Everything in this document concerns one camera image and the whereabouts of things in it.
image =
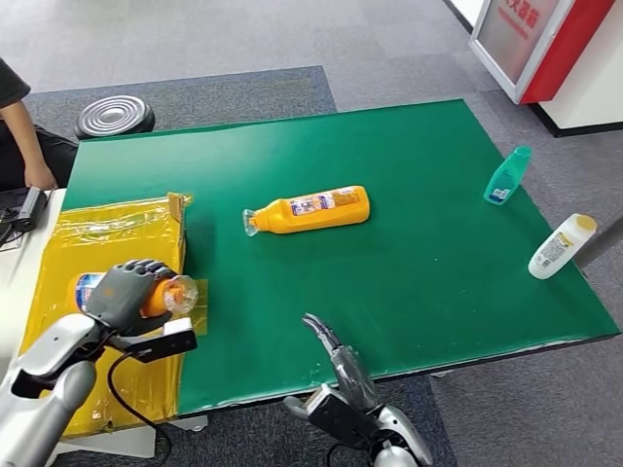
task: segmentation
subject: white bottle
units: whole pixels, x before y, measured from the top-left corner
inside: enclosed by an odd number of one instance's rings
[[[551,277],[566,265],[597,229],[590,216],[572,214],[544,241],[529,260],[528,270],[537,279]]]

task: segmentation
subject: orange bottle held by robot hand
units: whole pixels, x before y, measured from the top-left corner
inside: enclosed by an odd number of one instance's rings
[[[80,274],[69,285],[68,302],[71,307],[87,310],[87,300],[103,277],[103,272]],[[143,317],[160,316],[166,311],[187,313],[197,302],[197,284],[187,275],[176,275],[158,282],[153,292],[140,309]]]
[[[303,197],[276,199],[262,209],[245,209],[245,232],[253,236],[267,231],[274,234],[323,229],[363,222],[369,215],[364,187],[352,186]]]

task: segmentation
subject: bottle cap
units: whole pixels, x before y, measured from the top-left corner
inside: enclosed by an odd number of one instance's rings
[[[528,159],[532,155],[532,149],[529,146],[517,146],[513,152],[524,159]]]
[[[197,303],[197,283],[187,275],[167,281],[162,291],[165,305],[171,313],[188,313]]]
[[[255,211],[251,209],[242,211],[242,224],[245,226],[245,232],[248,236],[258,233],[258,226],[255,225]]]
[[[578,214],[578,217],[575,218],[576,224],[581,229],[584,229],[585,231],[596,231],[597,229],[597,223],[594,219],[591,216],[587,216],[585,214]]]

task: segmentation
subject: robotic hand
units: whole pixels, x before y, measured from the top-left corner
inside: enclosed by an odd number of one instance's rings
[[[196,348],[190,318],[140,313],[157,282],[174,275],[153,260],[113,267],[86,312],[59,319],[14,360],[0,385],[0,466],[44,464],[93,390],[95,361],[106,346],[143,363]],[[157,336],[141,337],[161,327]],[[40,397],[43,390],[50,392]]]
[[[288,396],[284,403],[291,413],[344,446],[367,450],[373,467],[433,465],[430,452],[406,415],[378,403],[374,382],[352,348],[343,345],[317,316],[306,313],[303,321],[329,354],[339,391],[322,383],[304,403]]]

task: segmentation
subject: stool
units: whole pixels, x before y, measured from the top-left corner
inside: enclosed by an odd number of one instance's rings
[[[104,97],[80,113],[74,132],[79,140],[119,134],[149,133],[156,116],[146,102],[132,95]]]

